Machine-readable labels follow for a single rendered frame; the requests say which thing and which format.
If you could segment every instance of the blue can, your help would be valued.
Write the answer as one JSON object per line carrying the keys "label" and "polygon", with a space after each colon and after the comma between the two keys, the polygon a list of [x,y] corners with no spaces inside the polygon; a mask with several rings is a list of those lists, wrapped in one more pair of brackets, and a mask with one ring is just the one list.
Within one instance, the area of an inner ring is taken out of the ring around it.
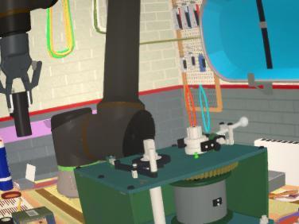
{"label": "blue can", "polygon": [[0,138],[0,190],[9,191],[13,188],[14,185],[7,161],[6,148],[4,147],[3,139]]}

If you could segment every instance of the green tabletop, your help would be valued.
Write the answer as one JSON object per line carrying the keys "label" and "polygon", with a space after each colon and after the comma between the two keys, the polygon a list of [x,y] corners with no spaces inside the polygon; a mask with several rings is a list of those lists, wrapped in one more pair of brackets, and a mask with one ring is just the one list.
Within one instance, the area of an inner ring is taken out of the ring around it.
{"label": "green tabletop", "polygon": [[[170,155],[171,162],[158,170],[157,178],[138,174],[138,178],[133,179],[131,172],[108,168],[106,163],[82,167],[75,169],[74,172],[124,193],[133,194],[222,168],[266,151],[266,148],[259,149],[249,145],[224,145],[218,152],[203,153],[200,154],[200,158],[195,159],[194,156],[187,155],[184,149],[179,149],[177,146],[159,149],[157,153]],[[132,160],[137,157],[140,155],[122,158],[120,161],[122,164],[132,165]],[[131,185],[134,189],[128,190],[127,187]]]}
{"label": "green tabletop", "polygon": [[[31,211],[34,210],[38,214],[34,216],[30,216],[26,213],[26,211]],[[38,207],[38,208],[33,208],[33,209],[28,209],[28,210],[21,210],[17,212],[13,212],[11,215],[19,222],[25,221],[28,219],[33,219],[33,218],[41,218],[47,215],[51,215],[53,212],[51,212],[48,208],[46,207]]]}

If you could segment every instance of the black strap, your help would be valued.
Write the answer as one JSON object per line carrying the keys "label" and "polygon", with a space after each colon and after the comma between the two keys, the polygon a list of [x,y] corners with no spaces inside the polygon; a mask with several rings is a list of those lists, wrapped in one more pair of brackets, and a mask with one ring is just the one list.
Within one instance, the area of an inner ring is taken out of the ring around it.
{"label": "black strap", "polygon": [[[256,4],[257,4],[257,7],[258,7],[259,21],[260,22],[266,21],[265,14],[264,14],[264,9],[262,7],[262,0],[256,0]],[[262,28],[262,40],[264,42],[264,49],[265,49],[265,55],[266,55],[266,65],[267,65],[268,69],[271,69],[271,68],[273,68],[273,65],[272,65],[270,42],[269,42],[267,28]]]}

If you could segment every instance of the black cylinder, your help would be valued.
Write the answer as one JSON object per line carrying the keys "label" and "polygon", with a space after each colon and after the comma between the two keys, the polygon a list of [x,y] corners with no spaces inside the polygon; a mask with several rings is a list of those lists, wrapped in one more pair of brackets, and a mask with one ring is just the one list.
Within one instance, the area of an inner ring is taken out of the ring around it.
{"label": "black cylinder", "polygon": [[24,137],[32,135],[27,92],[13,94],[14,124],[17,136]]}
{"label": "black cylinder", "polygon": [[103,99],[142,102],[138,98],[140,0],[109,1]]}
{"label": "black cylinder", "polygon": [[14,220],[11,217],[4,217],[4,218],[0,218],[0,223],[3,223],[3,224],[14,224]]}

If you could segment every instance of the green ring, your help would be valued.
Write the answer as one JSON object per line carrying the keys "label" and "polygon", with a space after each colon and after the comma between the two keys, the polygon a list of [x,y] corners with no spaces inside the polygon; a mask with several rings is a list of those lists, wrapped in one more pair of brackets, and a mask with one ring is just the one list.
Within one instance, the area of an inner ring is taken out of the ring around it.
{"label": "green ring", "polygon": [[180,180],[175,183],[170,183],[170,185],[173,185],[174,187],[201,187],[201,186],[206,186],[206,185],[213,184],[213,183],[218,183],[221,180],[226,179],[228,176],[230,176],[230,174],[231,174],[231,171],[221,174],[219,176],[208,177],[208,178],[200,179],[197,181]]}
{"label": "green ring", "polygon": [[[87,167],[87,166],[91,166],[91,165],[93,165],[93,164],[87,164],[87,165],[83,165],[83,166],[80,166],[81,168],[82,167]],[[61,170],[61,171],[74,171],[74,169],[75,169],[76,167],[62,167],[62,166],[58,166],[58,169],[59,170]]]}
{"label": "green ring", "polygon": [[[233,216],[234,216],[233,212],[227,209],[227,214],[223,218],[205,224],[225,224],[230,222]],[[171,220],[171,224],[184,224],[184,223],[177,221],[177,216],[174,216],[173,219]]]}

